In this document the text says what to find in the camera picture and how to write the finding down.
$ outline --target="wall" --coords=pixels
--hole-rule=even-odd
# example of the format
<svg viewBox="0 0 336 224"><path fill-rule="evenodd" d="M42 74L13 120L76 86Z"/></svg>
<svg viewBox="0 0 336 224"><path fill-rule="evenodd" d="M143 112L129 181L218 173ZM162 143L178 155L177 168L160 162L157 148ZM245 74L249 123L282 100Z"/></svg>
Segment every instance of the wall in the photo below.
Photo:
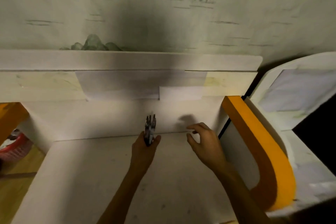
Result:
<svg viewBox="0 0 336 224"><path fill-rule="evenodd" d="M0 48L59 49L89 34L129 50L262 55L334 50L335 0L1 0Z"/></svg>

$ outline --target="white paper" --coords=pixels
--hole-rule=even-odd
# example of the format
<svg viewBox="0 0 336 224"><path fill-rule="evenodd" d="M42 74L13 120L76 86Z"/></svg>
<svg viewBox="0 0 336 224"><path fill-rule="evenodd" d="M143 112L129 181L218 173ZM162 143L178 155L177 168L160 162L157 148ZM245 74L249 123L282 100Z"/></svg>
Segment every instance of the white paper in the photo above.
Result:
<svg viewBox="0 0 336 224"><path fill-rule="evenodd" d="M202 86L206 71L76 71L87 100L159 99L159 86Z"/></svg>
<svg viewBox="0 0 336 224"><path fill-rule="evenodd" d="M160 101L185 101L202 99L203 86L160 86Z"/></svg>
<svg viewBox="0 0 336 224"><path fill-rule="evenodd" d="M267 112L314 111L336 93L336 70L283 70L259 105Z"/></svg>

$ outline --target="orange edge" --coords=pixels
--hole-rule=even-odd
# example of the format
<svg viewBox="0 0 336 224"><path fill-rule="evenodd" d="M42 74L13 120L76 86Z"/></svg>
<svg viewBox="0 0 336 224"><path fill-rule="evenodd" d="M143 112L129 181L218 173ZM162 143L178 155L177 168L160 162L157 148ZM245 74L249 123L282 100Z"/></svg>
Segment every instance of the orange edge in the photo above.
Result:
<svg viewBox="0 0 336 224"><path fill-rule="evenodd" d="M0 145L28 117L29 113L21 103L0 103Z"/></svg>
<svg viewBox="0 0 336 224"><path fill-rule="evenodd" d="M296 182L288 158L240 96L226 96L222 107L246 143L260 173L251 190L264 211L274 211L292 204Z"/></svg>

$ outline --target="human hand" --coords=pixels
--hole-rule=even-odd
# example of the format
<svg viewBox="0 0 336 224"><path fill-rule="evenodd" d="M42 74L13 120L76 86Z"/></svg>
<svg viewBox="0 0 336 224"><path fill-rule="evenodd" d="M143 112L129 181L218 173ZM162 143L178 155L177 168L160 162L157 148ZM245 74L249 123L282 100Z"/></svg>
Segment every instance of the human hand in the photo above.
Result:
<svg viewBox="0 0 336 224"><path fill-rule="evenodd" d="M197 143L191 134L187 133L187 141L197 157L214 173L223 170L226 159L221 147L221 142L213 130L203 122L187 126L193 129L193 134L199 134L201 142Z"/></svg>
<svg viewBox="0 0 336 224"><path fill-rule="evenodd" d="M150 146L146 146L144 141L145 132L142 131L137 140L132 144L132 157L129 171L144 176L151 165L157 146L160 143L161 136L154 138Z"/></svg>

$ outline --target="red basket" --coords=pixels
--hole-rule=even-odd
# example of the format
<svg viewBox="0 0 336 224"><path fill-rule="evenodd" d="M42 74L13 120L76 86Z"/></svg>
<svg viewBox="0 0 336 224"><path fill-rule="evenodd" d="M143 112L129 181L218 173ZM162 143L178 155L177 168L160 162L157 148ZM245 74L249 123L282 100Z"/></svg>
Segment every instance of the red basket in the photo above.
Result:
<svg viewBox="0 0 336 224"><path fill-rule="evenodd" d="M0 150L0 158L4 161L17 161L28 154L32 145L32 141L21 133L14 143Z"/></svg>

